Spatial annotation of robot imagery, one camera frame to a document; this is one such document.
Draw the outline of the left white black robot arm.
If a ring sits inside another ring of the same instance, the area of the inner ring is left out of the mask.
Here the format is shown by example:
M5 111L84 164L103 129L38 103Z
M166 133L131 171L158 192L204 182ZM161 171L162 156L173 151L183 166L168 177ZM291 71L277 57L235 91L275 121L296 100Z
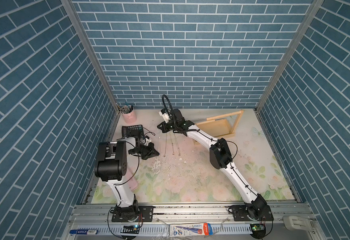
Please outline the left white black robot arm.
M159 155L149 138L145 138L143 143L137 137L99 143L94 174L106 183L115 195L117 203L113 215L117 220L123 218L132 221L141 215L137 197L129 186L135 175L127 176L128 163L136 160L139 166L141 160Z

